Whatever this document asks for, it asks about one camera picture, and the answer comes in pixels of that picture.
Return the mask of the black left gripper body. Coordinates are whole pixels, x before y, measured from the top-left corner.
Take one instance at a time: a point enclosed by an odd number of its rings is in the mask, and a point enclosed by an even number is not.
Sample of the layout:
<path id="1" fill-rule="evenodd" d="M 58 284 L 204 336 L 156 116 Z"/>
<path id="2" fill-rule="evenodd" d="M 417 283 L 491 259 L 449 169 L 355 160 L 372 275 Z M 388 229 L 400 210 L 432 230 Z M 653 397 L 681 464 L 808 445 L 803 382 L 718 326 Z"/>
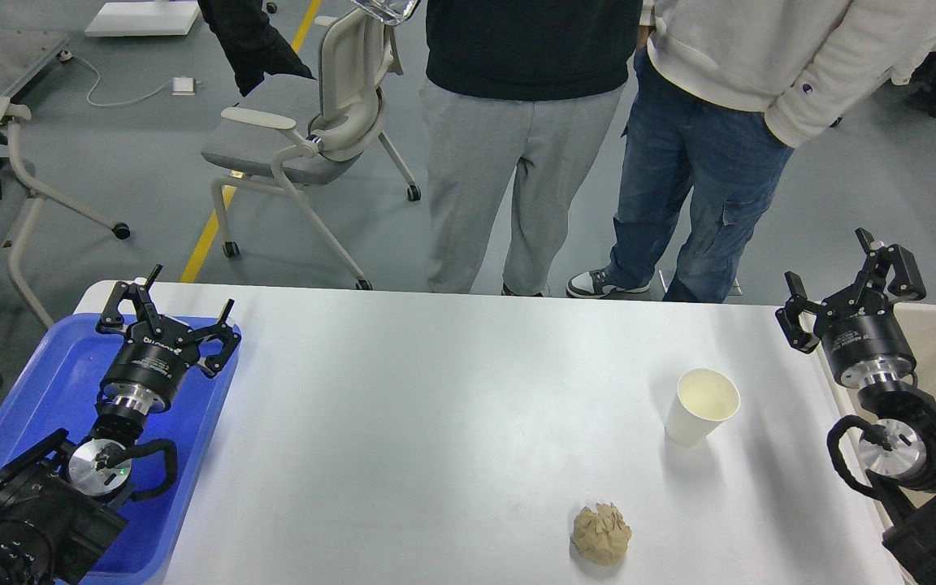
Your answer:
<path id="1" fill-rule="evenodd" d="M 100 383 L 106 402 L 140 414 L 168 411 L 186 375 L 197 369 L 192 364 L 196 353 L 185 347 L 185 337 L 198 328 L 163 314 L 140 314 L 125 327 L 120 326 L 119 316 L 104 316 L 99 331 L 107 333 L 109 323 L 123 342 Z M 222 344 L 213 341 L 202 344 L 200 350 L 211 355 L 220 348 Z"/>

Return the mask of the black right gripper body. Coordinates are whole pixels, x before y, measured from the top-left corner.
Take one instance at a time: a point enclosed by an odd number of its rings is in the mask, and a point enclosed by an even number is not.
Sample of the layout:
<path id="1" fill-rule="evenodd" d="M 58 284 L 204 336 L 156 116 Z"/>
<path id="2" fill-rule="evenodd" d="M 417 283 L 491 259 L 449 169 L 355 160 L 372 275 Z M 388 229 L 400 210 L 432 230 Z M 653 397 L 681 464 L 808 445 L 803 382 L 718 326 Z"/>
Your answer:
<path id="1" fill-rule="evenodd" d="M 914 373 L 917 360 L 895 317 L 895 305 L 894 301 L 873 308 L 818 305 L 814 335 L 837 385 L 866 388 Z"/>

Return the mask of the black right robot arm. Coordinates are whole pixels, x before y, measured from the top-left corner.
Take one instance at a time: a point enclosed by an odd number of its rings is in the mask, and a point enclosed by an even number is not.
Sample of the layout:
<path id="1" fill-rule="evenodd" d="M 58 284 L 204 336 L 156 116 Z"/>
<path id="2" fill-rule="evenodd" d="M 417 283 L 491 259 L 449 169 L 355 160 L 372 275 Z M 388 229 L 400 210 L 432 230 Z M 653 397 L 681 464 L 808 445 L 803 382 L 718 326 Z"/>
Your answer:
<path id="1" fill-rule="evenodd" d="M 853 283 L 814 302 L 801 278 L 776 319 L 801 353 L 818 349 L 830 378 L 856 392 L 866 421 L 844 415 L 829 430 L 833 469 L 854 492 L 880 504 L 889 518 L 882 542 L 917 584 L 936 584 L 936 400 L 921 390 L 917 360 L 895 307 L 924 299 L 915 258 L 902 245 L 856 236 L 864 262 Z"/>

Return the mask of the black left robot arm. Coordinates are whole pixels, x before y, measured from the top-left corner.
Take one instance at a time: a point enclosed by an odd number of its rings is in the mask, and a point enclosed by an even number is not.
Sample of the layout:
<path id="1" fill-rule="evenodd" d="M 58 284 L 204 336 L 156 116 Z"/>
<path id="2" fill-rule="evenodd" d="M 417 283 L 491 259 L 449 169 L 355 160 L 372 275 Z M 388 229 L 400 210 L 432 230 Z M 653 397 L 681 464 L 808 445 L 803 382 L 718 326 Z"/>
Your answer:
<path id="1" fill-rule="evenodd" d="M 161 314 L 158 275 L 42 338 L 0 408 L 0 584 L 141 584 L 166 563 L 236 371 L 227 300 Z"/>

